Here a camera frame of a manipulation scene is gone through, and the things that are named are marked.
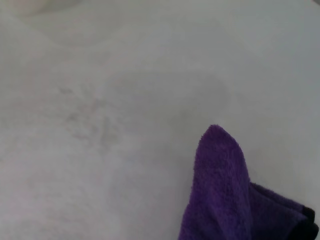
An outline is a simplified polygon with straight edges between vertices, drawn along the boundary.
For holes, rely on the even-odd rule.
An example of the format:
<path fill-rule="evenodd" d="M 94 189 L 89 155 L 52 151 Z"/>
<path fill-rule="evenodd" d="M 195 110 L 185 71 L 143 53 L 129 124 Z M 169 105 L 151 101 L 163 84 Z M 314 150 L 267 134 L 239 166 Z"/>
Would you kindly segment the purple rag with black trim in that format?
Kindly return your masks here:
<path fill-rule="evenodd" d="M 316 240 L 315 212 L 250 181 L 243 152 L 219 125 L 201 137 L 178 240 Z"/>

